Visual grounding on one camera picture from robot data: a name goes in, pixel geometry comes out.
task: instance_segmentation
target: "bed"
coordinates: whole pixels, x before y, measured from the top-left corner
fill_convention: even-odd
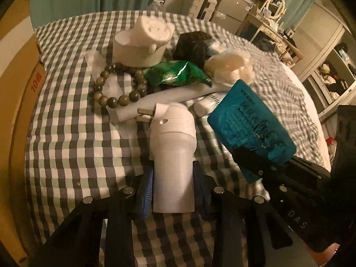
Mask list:
[[[112,36],[133,27],[141,14],[154,13],[92,13],[35,30],[48,76],[33,111],[25,174],[31,220],[40,243],[84,197],[108,197],[143,171],[141,160],[149,156],[147,128],[139,123],[133,138],[119,136],[106,109],[92,99],[94,82],[84,59],[85,51],[96,49],[111,63]],[[176,14],[159,15],[176,26],[170,49],[180,33],[201,30],[228,47],[252,52],[254,71],[257,76],[261,74],[253,90],[293,136],[297,154],[330,169],[315,106],[295,74],[277,56],[261,52],[213,23]],[[125,94],[132,90],[129,74],[118,77],[118,83]],[[276,91],[279,87],[291,97],[281,98]],[[191,106],[197,100],[185,104]],[[216,139],[207,117],[196,119],[196,131],[195,159],[206,174],[241,197],[268,196],[260,182],[246,183],[231,154]],[[203,266],[211,262],[214,224],[201,222],[196,213],[151,214],[145,222],[133,222],[132,227],[139,266]]]

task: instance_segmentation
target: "green snack packet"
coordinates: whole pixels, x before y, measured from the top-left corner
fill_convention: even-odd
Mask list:
[[[145,78],[148,82],[157,86],[159,84],[168,84],[173,86],[182,86],[201,82],[211,87],[211,79],[201,69],[189,61],[166,61],[152,66]]]

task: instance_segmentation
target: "white lid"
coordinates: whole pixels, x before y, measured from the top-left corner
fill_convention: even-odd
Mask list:
[[[212,113],[216,108],[216,102],[211,97],[203,98],[193,105],[193,109],[198,117],[203,117]]]

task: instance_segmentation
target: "beaded bracelet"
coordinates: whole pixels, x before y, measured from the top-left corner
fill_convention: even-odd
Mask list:
[[[119,71],[128,71],[130,74],[134,74],[134,82],[138,83],[137,89],[130,92],[129,95],[121,95],[119,98],[107,97],[103,94],[103,85],[106,79],[109,78],[110,73]],[[127,106],[129,102],[138,102],[140,98],[145,97],[147,94],[147,80],[144,79],[144,71],[142,69],[129,68],[121,63],[108,64],[105,66],[104,71],[100,74],[96,84],[93,86],[94,100],[99,103],[100,106],[108,106],[112,109],[118,105]]]

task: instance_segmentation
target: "bottle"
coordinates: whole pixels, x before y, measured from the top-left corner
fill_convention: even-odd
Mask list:
[[[193,109],[198,117],[203,117],[212,113],[212,111],[218,106],[218,104],[223,100],[227,92],[215,92],[202,100],[198,101],[193,105]]]
[[[159,12],[165,13],[166,10],[163,5],[164,1],[154,0],[151,4],[148,5],[147,11],[154,11],[155,15],[158,16]]]

